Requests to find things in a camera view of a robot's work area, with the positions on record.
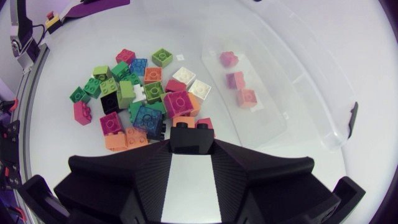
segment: purple object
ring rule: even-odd
[[[119,116],[116,112],[103,116],[99,121],[101,123],[104,136],[109,133],[117,134],[120,131],[123,132],[122,124],[120,123]]]
[[[241,90],[245,86],[243,79],[243,72],[235,72],[226,75],[226,81],[228,88]]]
[[[103,10],[112,9],[114,7],[125,6],[130,4],[130,0],[100,0],[91,2],[89,4],[79,4],[77,6],[73,6],[69,12],[63,18],[63,22],[67,19],[76,19],[85,16],[89,16],[91,14],[101,12]]]

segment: magenta lego brick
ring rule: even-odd
[[[186,91],[169,93],[164,97],[164,104],[170,118],[187,114],[193,110]]]
[[[220,56],[220,60],[226,68],[233,67],[239,62],[239,59],[235,56],[234,52],[223,52]]]
[[[122,124],[120,123],[119,116],[117,112],[110,113],[108,115],[103,116],[99,119],[101,123],[102,132],[104,136],[113,133],[117,134],[118,132],[123,132]]]
[[[243,72],[234,72],[226,75],[228,88],[241,90],[246,83],[244,82]]]

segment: lego brick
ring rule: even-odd
[[[105,148],[118,152],[127,150],[127,137],[122,131],[113,134],[109,133],[105,136]]]
[[[189,92],[195,95],[199,104],[202,104],[209,94],[210,90],[211,86],[199,80],[195,80],[191,88],[189,89]]]
[[[126,128],[127,149],[148,145],[147,134],[138,128]]]
[[[177,126],[177,123],[183,122],[188,124],[188,128],[195,128],[195,118],[187,116],[178,116],[173,118],[173,127]]]
[[[144,94],[144,87],[140,85],[134,85],[134,93],[136,94],[136,98],[132,102],[141,102],[144,104],[147,100],[147,96]]]
[[[173,55],[165,49],[160,49],[152,54],[152,62],[159,67],[166,67],[172,63]]]
[[[164,104],[161,102],[155,102],[154,104],[147,104],[145,105],[148,108],[152,108],[155,110],[159,110],[162,112],[162,119],[165,120],[166,119],[166,109],[164,108]]]
[[[90,96],[87,95],[85,91],[83,91],[80,86],[76,88],[76,90],[69,96],[69,99],[72,100],[73,103],[77,103],[79,101],[83,101],[84,103],[88,103],[90,100]]]
[[[238,103],[240,107],[251,108],[257,105],[254,90],[242,89],[238,91]]]
[[[93,77],[100,81],[105,81],[109,78],[112,78],[112,72],[107,65],[97,66],[94,68]]]
[[[173,78],[179,82],[186,84],[186,86],[190,86],[194,81],[196,74],[189,71],[188,69],[181,67],[178,71],[176,71],[173,75]]]
[[[147,96],[147,101],[150,104],[156,101],[161,101],[160,94],[164,93],[162,82],[154,82],[144,85],[145,95]]]
[[[135,128],[147,133],[148,139],[164,140],[165,125],[162,112],[145,106],[140,106],[136,120],[132,124]]]
[[[199,111],[201,109],[201,106],[200,106],[197,98],[192,93],[188,93],[188,97],[189,97],[189,100],[191,101],[191,104],[193,106],[193,110],[191,112],[189,112],[188,114],[184,115],[184,116],[191,116],[191,117],[198,116]]]
[[[166,92],[184,91],[187,89],[187,85],[180,81],[169,80],[166,85]]]
[[[145,68],[144,84],[162,81],[162,68]]]
[[[118,94],[116,92],[112,92],[111,94],[101,97],[101,104],[104,114],[120,112]]]
[[[234,52],[223,52],[220,56],[221,63],[226,68],[230,68],[238,64],[239,59]]]
[[[91,97],[98,99],[98,97],[101,94],[101,88],[100,88],[101,81],[95,79],[95,78],[90,78],[87,82],[87,84],[84,87],[84,91]]]
[[[75,120],[81,125],[86,125],[91,122],[90,108],[82,101],[73,104],[73,113]]]
[[[230,89],[237,89],[237,90],[243,89],[245,86],[243,72],[226,74],[226,82],[228,88]]]
[[[198,127],[198,124],[207,124],[208,129],[213,129],[213,124],[211,123],[211,119],[210,118],[203,118],[203,119],[199,119],[196,124],[195,127]]]
[[[124,78],[122,78],[120,80],[121,81],[130,81],[132,85],[139,84],[140,86],[142,86],[141,80],[139,79],[138,75],[134,72],[126,75]]]
[[[130,74],[129,65],[123,61],[119,62],[111,71],[116,81],[120,81],[120,79]]]
[[[185,115],[193,110],[186,91],[167,94],[164,97],[164,105],[170,118]]]
[[[148,59],[136,58],[130,65],[130,73],[136,73],[138,76],[145,75],[145,68],[148,67]]]
[[[123,132],[122,124],[120,123],[119,116],[116,112],[110,113],[99,119],[104,136],[109,133],[117,134]]]
[[[118,96],[119,109],[127,109],[130,103],[136,98],[133,86],[130,81],[120,81],[120,89],[116,92]]]
[[[110,78],[108,80],[103,81],[99,87],[101,88],[101,92],[103,96],[106,96],[110,93],[116,92],[118,90],[118,84],[116,83],[114,78]]]
[[[165,98],[165,96],[166,96],[167,94],[169,94],[169,93],[160,94],[160,99],[162,100],[162,103],[163,103],[163,106],[164,106],[164,110],[166,111],[165,119],[169,119],[169,112],[167,112],[166,106],[165,106],[165,104],[164,104],[164,98]]]
[[[117,56],[116,62],[126,62],[128,65],[135,59],[136,53],[132,52],[131,50],[123,49]]]
[[[127,109],[130,113],[130,122],[133,123],[136,119],[139,107],[142,106],[141,102],[130,103],[129,108]]]

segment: pink lego brick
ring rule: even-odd
[[[104,136],[109,133],[117,134],[118,132],[123,132],[122,124],[120,123],[119,116],[116,112],[110,113],[99,119],[101,122],[102,132]]]
[[[175,91],[184,91],[187,89],[187,85],[185,83],[169,80],[166,85],[166,92],[175,92]]]
[[[243,72],[235,72],[226,75],[228,88],[241,90],[245,86]]]
[[[213,124],[211,123],[211,119],[210,118],[203,118],[203,119],[199,119],[196,124],[195,127],[198,127],[198,124],[207,124],[209,129],[214,129],[213,128]]]
[[[131,64],[132,60],[136,58],[136,53],[131,50],[123,49],[118,56],[116,56],[116,62],[120,63],[121,61],[126,62],[128,65]]]
[[[186,91],[169,93],[164,97],[164,105],[169,118],[185,115],[193,110],[192,103]]]
[[[242,89],[238,91],[238,103],[240,107],[251,108],[257,105],[254,90]]]
[[[86,125],[91,122],[90,108],[82,101],[73,104],[73,111],[75,120],[81,125]]]
[[[233,67],[239,62],[239,59],[235,56],[234,52],[223,52],[220,56],[220,60],[226,68]]]

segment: purple lego brick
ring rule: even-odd
[[[193,110],[186,91],[169,93],[164,97],[164,104],[170,118],[187,114]]]
[[[99,121],[101,122],[104,136],[109,133],[117,134],[120,131],[123,132],[122,124],[120,123],[119,116],[116,112],[103,116]]]
[[[228,88],[241,90],[245,86],[243,72],[235,72],[226,75]]]

